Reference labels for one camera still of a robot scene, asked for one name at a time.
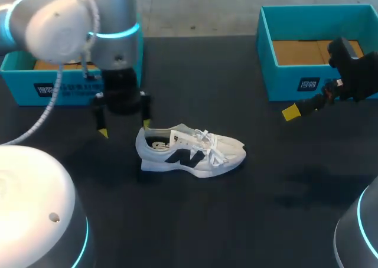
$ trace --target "white sneaker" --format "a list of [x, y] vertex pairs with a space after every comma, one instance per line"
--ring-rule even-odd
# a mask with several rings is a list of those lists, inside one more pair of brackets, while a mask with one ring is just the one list
[[224, 174], [246, 157], [240, 141], [178, 125], [169, 129], [140, 129], [136, 150], [143, 171], [183, 169], [199, 178]]

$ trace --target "white cable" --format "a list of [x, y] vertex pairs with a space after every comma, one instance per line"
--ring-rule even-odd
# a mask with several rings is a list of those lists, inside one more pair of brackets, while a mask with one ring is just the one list
[[[86, 67], [87, 65], [86, 65], [85, 54], [86, 54], [87, 51], [89, 51], [93, 47], [93, 44], [96, 41], [97, 33], [100, 30], [100, 12], [99, 12], [99, 9], [97, 7], [96, 1], [95, 0], [88, 0], [88, 1], [89, 1], [89, 4], [90, 4], [90, 9], [91, 9], [91, 12], [92, 12], [92, 17], [93, 17], [93, 34], [89, 38], [89, 40], [87, 41], [86, 45], [84, 46], [84, 53], [82, 54], [82, 62], [83, 62], [83, 60], [85, 60], [85, 66], [83, 66], [83, 73], [84, 73], [84, 69], [86, 69], [85, 74], [87, 74], [87, 72], [88, 72], [87, 67]], [[45, 122], [46, 118], [49, 116], [49, 114], [51, 113], [51, 111], [53, 110], [53, 108], [55, 106], [55, 103], [58, 99], [58, 94], [59, 94], [59, 90], [60, 90], [60, 86], [61, 86], [61, 82], [62, 82], [62, 77], [63, 77], [63, 63], [61, 63], [59, 65], [59, 70], [57, 72], [57, 78], [56, 78], [56, 81], [55, 81], [55, 84], [54, 84], [54, 89], [53, 89], [53, 93], [51, 95], [51, 100], [48, 103], [48, 105], [46, 106], [46, 108], [43, 111], [40, 118], [37, 120], [37, 122], [28, 131], [26, 131], [24, 134], [22, 134], [20, 137], [14, 139], [12, 141], [9, 141], [7, 143], [0, 144], [0, 145], [16, 145], [16, 144], [19, 144], [22, 141], [24, 141], [26, 138], [30, 137], [35, 131], [38, 130], [38, 128], [40, 128], [40, 126]]]

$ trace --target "yellow foam tip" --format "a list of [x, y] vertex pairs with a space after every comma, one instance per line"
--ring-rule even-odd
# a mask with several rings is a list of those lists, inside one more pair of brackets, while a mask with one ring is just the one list
[[144, 128], [149, 128], [149, 124], [150, 124], [151, 120], [150, 119], [145, 119], [143, 121], [143, 127]]
[[301, 113], [298, 110], [298, 107], [296, 104], [293, 104], [292, 106], [288, 107], [287, 109], [282, 111], [282, 114], [286, 121], [292, 120], [298, 116], [301, 116]]
[[107, 129], [106, 128], [103, 128], [103, 129], [99, 129], [99, 132], [105, 136], [106, 138], [109, 138], [108, 135], [107, 135]]

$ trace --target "blue cardboard box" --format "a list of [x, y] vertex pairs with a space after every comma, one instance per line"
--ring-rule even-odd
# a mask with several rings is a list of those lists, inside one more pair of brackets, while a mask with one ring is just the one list
[[[269, 100], [307, 99], [319, 93], [327, 79], [340, 78], [328, 64], [280, 66], [273, 41], [338, 37], [358, 41], [363, 54], [378, 51], [377, 12], [369, 4], [261, 7], [256, 46]], [[303, 88], [304, 83], [310, 88]]]
[[[140, 86], [144, 45], [142, 32], [139, 34], [138, 62], [133, 68]], [[7, 54], [2, 62], [1, 77], [19, 106], [46, 106], [51, 99], [57, 71], [34, 70], [36, 61], [30, 53], [17, 51]], [[99, 80], [86, 81], [81, 69], [64, 70], [56, 106], [87, 106], [103, 88], [100, 70], [89, 70], [89, 73]]]

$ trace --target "white robot dome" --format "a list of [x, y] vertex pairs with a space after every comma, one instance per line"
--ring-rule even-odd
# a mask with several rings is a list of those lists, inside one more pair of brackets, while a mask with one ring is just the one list
[[24, 146], [0, 146], [0, 268], [28, 267], [70, 224], [75, 187], [52, 156]]

